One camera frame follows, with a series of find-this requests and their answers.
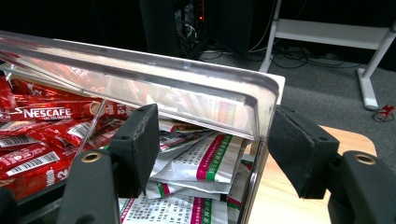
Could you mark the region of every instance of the black cable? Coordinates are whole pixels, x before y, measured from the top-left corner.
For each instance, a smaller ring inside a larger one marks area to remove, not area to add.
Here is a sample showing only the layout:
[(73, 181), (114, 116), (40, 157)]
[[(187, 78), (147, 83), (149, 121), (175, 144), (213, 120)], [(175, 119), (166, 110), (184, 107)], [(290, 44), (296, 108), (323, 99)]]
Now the black cable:
[(279, 63), (275, 62), (274, 60), (271, 60), (277, 66), (282, 67), (282, 68), (287, 68), (287, 69), (299, 68), (301, 66), (304, 66), (307, 63), (312, 63), (317, 66), (330, 67), (330, 68), (354, 68), (354, 67), (358, 67), (361, 65), (361, 63), (359, 63), (359, 64), (351, 65), (351, 66), (340, 66), (340, 65), (346, 63), (346, 61), (341, 61), (341, 60), (333, 60), (333, 61), (341, 61), (340, 63), (336, 63), (336, 64), (317, 62), (317, 61), (314, 61), (314, 59), (323, 59), (323, 60), (331, 60), (331, 59), (326, 59), (326, 58), (318, 57), (315, 55), (309, 55), (309, 54), (305, 53), (303, 50), (301, 50), (301, 51), (285, 51), (282, 49), (281, 50), (276, 49), (276, 50), (274, 50), (274, 54), (282, 54), (287, 59), (302, 62), (302, 64), (300, 64), (298, 66), (286, 67), (286, 66), (280, 65)]
[[(249, 59), (248, 56), (252, 56), (252, 55), (253, 55), (254, 57), (256, 57), (257, 59)], [(262, 62), (262, 60), (264, 60), (264, 58), (265, 58), (265, 55), (262, 55), (262, 54), (260, 54), (260, 53), (258, 53), (258, 52), (251, 52), (251, 53), (249, 53), (249, 54), (247, 55), (246, 60), (249, 61), (249, 62), (258, 63), (258, 62)]]
[(304, 65), (306, 65), (306, 64), (308, 63), (308, 61), (305, 61), (305, 62), (303, 62), (303, 63), (300, 64), (300, 65), (293, 66), (293, 67), (287, 67), (287, 66), (280, 65), (279, 63), (277, 63), (276, 61), (274, 61), (274, 59), (271, 59), (271, 61), (272, 61), (274, 64), (276, 64), (276, 66), (278, 66), (278, 67), (280, 67), (280, 68), (286, 68), (286, 69), (295, 69), (295, 68), (303, 67)]

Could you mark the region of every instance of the white coffee sachet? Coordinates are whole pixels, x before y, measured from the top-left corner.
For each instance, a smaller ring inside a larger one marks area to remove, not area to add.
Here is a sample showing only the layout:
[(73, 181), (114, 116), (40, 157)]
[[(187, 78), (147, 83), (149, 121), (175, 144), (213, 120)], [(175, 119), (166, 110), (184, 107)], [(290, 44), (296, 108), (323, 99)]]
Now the white coffee sachet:
[(119, 199), (120, 221), (129, 223), (227, 224), (227, 203), (184, 195)]
[(183, 188), (180, 189), (176, 192), (176, 194), (181, 194), (181, 195), (187, 195), (187, 196), (194, 196), (198, 198), (205, 198), (205, 199), (212, 199), (216, 201), (227, 201), (227, 195), (226, 194), (220, 194), (220, 193), (207, 193), (201, 190), (197, 189), (189, 189), (189, 188)]
[(177, 181), (177, 180), (164, 180), (151, 177), (150, 180), (181, 186), (183, 188), (197, 189), (207, 193), (221, 193), (228, 194), (231, 190), (232, 183), (220, 182), (207, 182), (207, 181)]
[(231, 183), (243, 138), (212, 133), (169, 162), (153, 177)]
[(158, 174), (163, 167), (165, 167), (172, 159), (180, 155), (180, 153), (186, 151), (189, 149), (193, 144), (199, 142), (200, 140), (208, 137), (210, 134), (213, 132), (203, 132), (203, 133), (193, 133), (192, 135), (194, 136), (194, 139), (181, 139), (176, 137), (179, 136), (179, 133), (169, 133), (173, 134), (175, 137), (172, 138), (170, 135), (167, 133), (161, 133), (160, 134), (160, 147), (163, 146), (164, 150), (160, 149), (160, 152), (158, 153), (157, 159), (154, 163), (154, 167), (151, 171), (150, 176), (154, 176)]

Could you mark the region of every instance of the gray carpet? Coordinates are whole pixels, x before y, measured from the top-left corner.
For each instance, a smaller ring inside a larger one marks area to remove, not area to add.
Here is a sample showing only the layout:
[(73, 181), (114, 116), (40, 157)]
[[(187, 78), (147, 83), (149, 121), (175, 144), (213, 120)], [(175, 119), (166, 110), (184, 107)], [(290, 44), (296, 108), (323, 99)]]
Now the gray carpet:
[[(232, 54), (216, 57), (215, 53), (204, 53), (201, 60), (254, 71), (258, 71), (262, 63)], [(302, 64), (284, 55), (276, 55), (274, 61), (286, 67)], [(334, 60), (319, 62), (339, 63)], [(356, 64), (343, 63), (341, 66)], [(374, 111), (365, 109), (357, 68), (333, 68), (307, 63), (299, 68), (286, 69), (272, 63), (268, 73), (286, 78), (282, 105), (299, 111), (319, 125), (367, 136), (374, 142), (378, 158), (384, 160), (396, 174), (396, 120), (378, 122), (373, 119)], [(380, 107), (396, 105), (396, 72), (377, 68), (372, 82)]]

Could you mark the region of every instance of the dark background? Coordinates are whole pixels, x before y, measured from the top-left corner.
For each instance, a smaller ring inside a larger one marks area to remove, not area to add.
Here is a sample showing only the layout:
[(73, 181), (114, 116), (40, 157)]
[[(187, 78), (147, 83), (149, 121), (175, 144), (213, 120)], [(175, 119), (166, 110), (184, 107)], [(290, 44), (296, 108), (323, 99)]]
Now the dark background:
[[(264, 34), (274, 2), (255, 0), (254, 7), (249, 4), (244, 7), (244, 1), (240, 0), (239, 2), (240, 4), (233, 3), (233, 5), (247, 13), (252, 11), (253, 15), (251, 28), (245, 30), (251, 31), (249, 40), (241, 38), (240, 44), (245, 45), (246, 41), (249, 41), (249, 45), (254, 46)], [(122, 49), (149, 51), (149, 38), (145, 35), (138, 0), (7, 0), (2, 1), (2, 9), (3, 12), (0, 14), (1, 30)], [(396, 1), (284, 0), (282, 2), (280, 18), (296, 19), (298, 14), (298, 19), (305, 21), (390, 27), (396, 21)], [(226, 30), (231, 32), (233, 29), (231, 33), (242, 32), (241, 25), (246, 26), (248, 19), (241, 17), (236, 20), (235, 15), (230, 14), (229, 16), (235, 26), (227, 27)], [(259, 47), (265, 47), (268, 35), (269, 30)], [(285, 48), (305, 47), (318, 55), (330, 52), (354, 63), (368, 63), (374, 53), (370, 49), (329, 46), (294, 40), (281, 40), (277, 45)], [(166, 43), (161, 43), (159, 46), (166, 46)], [(379, 66), (396, 71), (395, 62), (396, 43), (393, 43)]]

